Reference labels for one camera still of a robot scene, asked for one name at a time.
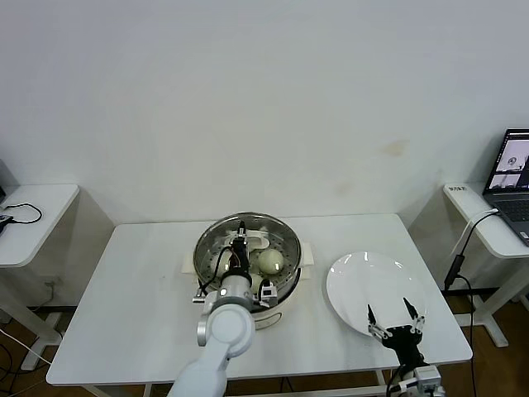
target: white desk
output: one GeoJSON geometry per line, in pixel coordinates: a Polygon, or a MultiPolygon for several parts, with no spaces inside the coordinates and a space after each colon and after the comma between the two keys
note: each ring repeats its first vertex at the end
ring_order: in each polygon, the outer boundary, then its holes
{"type": "MultiPolygon", "coordinates": [[[[0,269],[22,267],[27,265],[40,250],[45,239],[74,201],[79,191],[75,184],[27,185],[5,188],[7,197],[0,204],[6,207],[11,204],[31,203],[42,211],[42,219],[29,225],[10,224],[0,235],[0,269]]],[[[13,208],[0,211],[12,215],[15,219],[32,220],[38,214],[32,208],[13,208]]],[[[38,339],[32,345],[40,354],[46,346],[58,345],[60,335],[54,330],[59,321],[59,313],[51,313],[42,321],[26,305],[15,298],[12,287],[0,278],[0,309],[13,316],[19,323],[30,329],[38,339]]],[[[35,367],[38,359],[28,354],[22,363],[25,371],[35,367]]]]}
{"type": "MultiPolygon", "coordinates": [[[[484,184],[447,184],[444,187],[446,197],[459,210],[463,218],[468,221],[474,215],[481,213],[491,206],[483,199],[484,184]]],[[[529,247],[520,241],[512,229],[500,218],[490,217],[481,222],[475,233],[491,254],[503,259],[529,257],[529,247]]],[[[486,327],[488,334],[497,347],[508,346],[508,340],[493,318],[494,312],[500,309],[508,300],[517,297],[529,285],[529,266],[520,265],[501,288],[487,299],[485,303],[479,296],[474,297],[474,324],[486,327]]],[[[461,327],[470,325],[469,314],[456,315],[461,327]]]]}
{"type": "MultiPolygon", "coordinates": [[[[310,242],[312,277],[296,289],[281,321],[259,330],[228,366],[231,379],[367,371],[398,366],[395,353],[348,328],[326,301],[332,263],[352,251],[378,251],[410,265],[427,292],[420,349],[430,363],[469,360],[472,351],[397,215],[286,218],[310,242]]],[[[202,305],[182,261],[210,222],[116,228],[64,335],[47,380],[52,385],[173,382],[197,359],[202,305]]]]}

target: power cord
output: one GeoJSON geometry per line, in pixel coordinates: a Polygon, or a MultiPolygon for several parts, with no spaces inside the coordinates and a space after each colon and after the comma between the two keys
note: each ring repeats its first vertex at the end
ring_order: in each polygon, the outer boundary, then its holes
{"type": "Polygon", "coordinates": [[[397,378],[397,375],[400,374],[400,371],[402,371],[404,368],[404,364],[401,364],[398,366],[398,368],[395,370],[395,372],[391,375],[391,378],[389,379],[388,385],[386,386],[386,397],[391,397],[391,385],[397,378]]]}
{"type": "Polygon", "coordinates": [[[474,229],[483,220],[487,219],[488,217],[492,217],[493,215],[497,215],[497,214],[498,214],[498,210],[496,209],[493,213],[489,213],[488,215],[485,215],[480,220],[478,220],[476,223],[474,223],[474,225],[470,229],[469,235],[466,237],[466,241],[465,241],[465,244],[463,245],[463,249],[461,250],[461,252],[459,254],[457,254],[455,256],[454,260],[452,261],[452,265],[450,267],[450,270],[448,270],[448,274],[446,275],[446,278],[445,278],[445,291],[447,291],[452,286],[452,284],[454,284],[455,278],[460,273],[461,266],[463,265],[463,261],[465,260],[465,256],[463,254],[465,253],[466,247],[469,245],[470,237],[472,237],[472,233],[473,233],[474,229]]]}
{"type": "Polygon", "coordinates": [[[465,225],[465,228],[463,229],[463,232],[461,233],[461,236],[460,236],[459,240],[457,241],[456,244],[454,244],[454,248],[452,248],[452,251],[448,255],[447,259],[450,259],[452,257],[452,255],[454,255],[455,250],[457,249],[458,246],[460,246],[460,243],[463,240],[463,237],[465,237],[466,231],[468,230],[470,225],[472,225],[472,223],[475,221],[475,219],[477,217],[485,215],[486,213],[497,213],[497,212],[498,212],[498,210],[496,208],[491,208],[491,209],[487,209],[485,211],[482,211],[480,213],[476,213],[473,217],[470,217],[469,221],[465,225]]]}
{"type": "Polygon", "coordinates": [[[24,343],[20,342],[18,339],[16,339],[15,337],[12,337],[11,335],[9,335],[7,332],[5,332],[3,329],[0,328],[0,332],[3,333],[6,337],[9,337],[11,338],[13,341],[15,341],[16,343],[18,343],[19,345],[21,346],[24,346],[29,352],[33,353],[35,356],[39,357],[43,362],[47,363],[47,364],[50,364],[51,365],[51,362],[46,360],[43,356],[41,356],[40,354],[37,354],[35,353],[34,351],[32,351],[28,346],[26,346],[24,343]]]}
{"type": "Polygon", "coordinates": [[[478,393],[476,391],[476,377],[474,374],[474,295],[472,294],[472,286],[470,285],[468,279],[462,275],[457,275],[457,278],[465,281],[470,292],[470,348],[472,349],[472,357],[470,358],[470,371],[472,374],[472,391],[474,392],[474,397],[478,397],[478,393]]]}
{"type": "Polygon", "coordinates": [[[39,216],[36,219],[33,219],[32,221],[17,221],[16,219],[12,219],[10,223],[19,223],[23,225],[29,225],[30,223],[39,222],[42,219],[42,211],[35,207],[33,204],[29,203],[22,203],[22,204],[13,204],[13,205],[7,205],[3,209],[10,209],[10,208],[19,208],[19,207],[30,207],[36,210],[39,214],[39,216]]]}

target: black cable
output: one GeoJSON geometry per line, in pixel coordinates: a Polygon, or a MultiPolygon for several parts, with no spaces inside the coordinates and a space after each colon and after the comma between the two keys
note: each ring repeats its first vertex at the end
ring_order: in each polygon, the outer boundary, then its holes
{"type": "Polygon", "coordinates": [[[397,378],[397,375],[402,370],[402,368],[404,368],[404,364],[401,364],[400,366],[398,366],[395,372],[391,375],[391,378],[389,379],[389,382],[388,382],[388,386],[386,386],[386,397],[391,397],[391,392],[389,391],[389,388],[393,384],[393,381],[395,380],[395,378],[397,378]]]}
{"type": "Polygon", "coordinates": [[[225,250],[230,250],[231,247],[230,246],[225,246],[221,249],[221,251],[219,252],[218,254],[218,258],[217,258],[217,264],[215,265],[215,271],[213,272],[213,277],[208,281],[206,282],[204,285],[202,285],[202,287],[200,287],[200,289],[202,290],[202,292],[204,293],[204,295],[207,295],[207,291],[206,291],[206,288],[215,280],[215,278],[217,277],[217,272],[218,272],[218,266],[221,264],[221,258],[222,258],[222,254],[224,253],[225,250]]]}
{"type": "Polygon", "coordinates": [[[466,237],[465,244],[463,245],[463,249],[459,254],[457,254],[454,257],[454,260],[452,261],[452,265],[450,266],[450,269],[448,270],[448,273],[445,277],[445,292],[448,291],[450,286],[454,284],[455,278],[458,276],[461,270],[461,266],[463,265],[463,262],[465,261],[465,256],[463,255],[465,253],[466,247],[469,245],[470,238],[472,237],[472,232],[474,229],[479,225],[481,221],[484,219],[487,219],[488,217],[492,217],[493,215],[497,215],[498,213],[490,213],[488,215],[485,215],[480,220],[478,220],[470,229],[469,235],[466,237]]]}
{"type": "Polygon", "coordinates": [[[463,249],[461,250],[460,255],[463,255],[463,252],[465,252],[466,246],[469,245],[470,237],[472,236],[472,232],[474,231],[474,229],[476,228],[476,226],[478,226],[479,223],[480,223],[481,221],[483,221],[484,219],[487,219],[488,217],[492,217],[493,215],[498,215],[498,213],[490,213],[490,214],[488,214],[488,215],[485,215],[484,217],[482,217],[480,220],[478,220],[478,221],[472,226],[472,228],[470,229],[469,235],[466,237],[466,241],[465,241],[465,244],[463,245],[463,249]]]}
{"type": "Polygon", "coordinates": [[[472,294],[472,286],[466,277],[462,275],[456,276],[458,279],[462,279],[466,282],[470,291],[470,348],[472,349],[472,357],[470,358],[470,370],[472,373],[472,391],[474,392],[474,397],[478,397],[476,391],[476,377],[474,374],[474,295],[472,294]]]}
{"type": "Polygon", "coordinates": [[[11,352],[7,349],[7,347],[5,347],[3,344],[0,344],[0,347],[7,353],[7,355],[9,356],[9,369],[6,370],[5,368],[0,368],[2,371],[5,371],[6,372],[6,375],[2,376],[2,378],[0,378],[0,382],[2,382],[4,379],[6,379],[10,374],[11,374],[11,370],[13,368],[13,356],[11,355],[11,352]]]}
{"type": "Polygon", "coordinates": [[[17,221],[16,219],[12,219],[10,223],[20,223],[23,225],[29,225],[30,223],[39,222],[42,219],[42,211],[38,209],[37,207],[35,207],[33,204],[22,203],[22,204],[7,205],[6,207],[4,207],[4,209],[18,208],[18,207],[31,207],[39,213],[39,217],[37,219],[33,219],[32,221],[17,221]]]}

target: table leg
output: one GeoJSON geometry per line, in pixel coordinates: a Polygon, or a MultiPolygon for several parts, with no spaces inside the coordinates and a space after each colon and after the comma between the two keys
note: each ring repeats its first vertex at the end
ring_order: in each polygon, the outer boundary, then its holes
{"type": "MultiPolygon", "coordinates": [[[[60,320],[60,313],[50,313],[48,314],[48,317],[46,318],[46,324],[48,324],[50,327],[55,328],[55,325],[60,320]]],[[[58,346],[62,341],[62,337],[59,335],[54,341],[50,341],[48,339],[44,339],[42,337],[38,337],[36,341],[33,342],[33,344],[30,346],[31,350],[34,351],[36,354],[42,356],[42,353],[44,352],[44,349],[46,349],[47,346],[58,346]]],[[[36,368],[37,363],[39,362],[40,358],[34,355],[31,352],[28,352],[26,355],[26,358],[22,362],[21,369],[23,371],[32,371],[36,368]]]]}
{"type": "MultiPolygon", "coordinates": [[[[494,320],[493,314],[513,296],[518,296],[527,284],[529,284],[529,265],[522,265],[486,302],[483,302],[479,296],[474,296],[476,308],[474,325],[485,326],[496,347],[507,347],[509,343],[494,320]]],[[[470,314],[456,314],[455,319],[461,327],[470,325],[470,314]]]]}
{"type": "Polygon", "coordinates": [[[384,374],[382,373],[382,370],[376,370],[375,374],[377,374],[377,381],[379,382],[379,385],[385,385],[386,380],[384,379],[384,374]]]}
{"type": "Polygon", "coordinates": [[[146,384],[145,389],[143,390],[143,397],[150,397],[151,391],[152,391],[152,383],[146,384]]]}
{"type": "MultiPolygon", "coordinates": [[[[483,304],[483,300],[481,300],[479,296],[474,296],[474,307],[476,308],[476,311],[478,308],[482,307],[483,304]]],[[[456,314],[455,320],[460,327],[470,327],[469,313],[456,314]]],[[[505,338],[505,335],[503,335],[502,329],[498,326],[498,323],[496,323],[492,314],[482,314],[481,317],[476,318],[474,312],[474,326],[476,325],[483,325],[485,327],[496,347],[509,346],[508,340],[505,338]]]]}
{"type": "Polygon", "coordinates": [[[121,388],[121,386],[81,386],[87,392],[92,393],[96,397],[132,397],[132,394],[121,388]]]}
{"type": "Polygon", "coordinates": [[[10,314],[20,324],[32,331],[37,337],[47,341],[56,341],[60,335],[49,324],[34,314],[9,292],[9,285],[0,279],[0,309],[10,314]]]}

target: white wall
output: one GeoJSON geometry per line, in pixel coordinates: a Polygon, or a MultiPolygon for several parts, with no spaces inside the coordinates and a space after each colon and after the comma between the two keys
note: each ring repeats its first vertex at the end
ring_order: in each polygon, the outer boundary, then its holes
{"type": "Polygon", "coordinates": [[[0,2],[0,158],[21,184],[80,184],[115,224],[397,212],[429,257],[429,227],[453,239],[439,187],[484,179],[529,123],[527,13],[0,2]]]}

